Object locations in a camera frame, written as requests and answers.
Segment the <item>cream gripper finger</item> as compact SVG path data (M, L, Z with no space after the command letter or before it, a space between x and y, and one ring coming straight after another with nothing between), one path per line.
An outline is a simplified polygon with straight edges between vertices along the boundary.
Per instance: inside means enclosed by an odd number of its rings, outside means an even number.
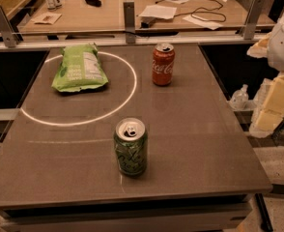
M261 40L251 46L246 54L253 58L266 58L268 52L268 44L270 40L270 33L267 33Z
M254 123L259 131L274 131L284 118L284 73L271 83Z

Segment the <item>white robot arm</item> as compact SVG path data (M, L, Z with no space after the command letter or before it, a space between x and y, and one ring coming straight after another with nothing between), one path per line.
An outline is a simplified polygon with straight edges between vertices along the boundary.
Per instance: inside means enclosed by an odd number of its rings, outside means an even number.
M270 67L279 71L273 80L265 78L254 97L255 108L249 132L264 138L284 119L284 15L272 31L247 50L254 58L266 57Z

